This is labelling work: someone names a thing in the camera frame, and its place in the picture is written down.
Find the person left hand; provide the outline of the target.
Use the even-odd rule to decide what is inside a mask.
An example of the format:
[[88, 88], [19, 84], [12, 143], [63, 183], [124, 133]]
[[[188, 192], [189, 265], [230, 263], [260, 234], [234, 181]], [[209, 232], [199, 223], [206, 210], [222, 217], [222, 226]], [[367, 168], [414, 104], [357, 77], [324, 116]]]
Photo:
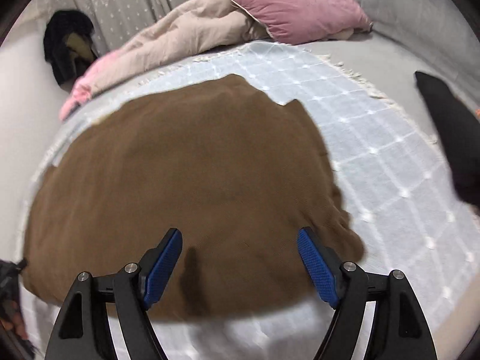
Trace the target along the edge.
[[1, 302], [1, 325], [20, 339], [29, 339], [20, 306], [16, 301], [5, 299]]

